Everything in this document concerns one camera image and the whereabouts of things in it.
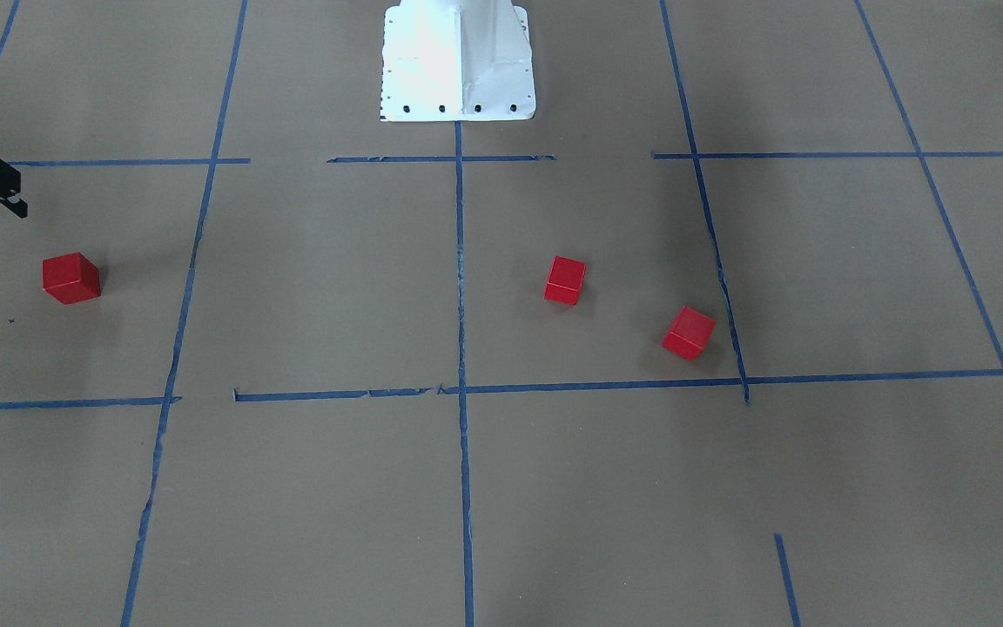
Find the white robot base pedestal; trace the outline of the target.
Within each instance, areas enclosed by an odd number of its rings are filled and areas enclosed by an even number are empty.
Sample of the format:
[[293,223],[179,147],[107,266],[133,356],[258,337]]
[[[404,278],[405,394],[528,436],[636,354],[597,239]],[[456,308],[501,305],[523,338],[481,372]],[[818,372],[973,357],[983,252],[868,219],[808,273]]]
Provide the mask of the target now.
[[512,1],[401,1],[383,17],[379,118],[389,123],[532,119],[528,13]]

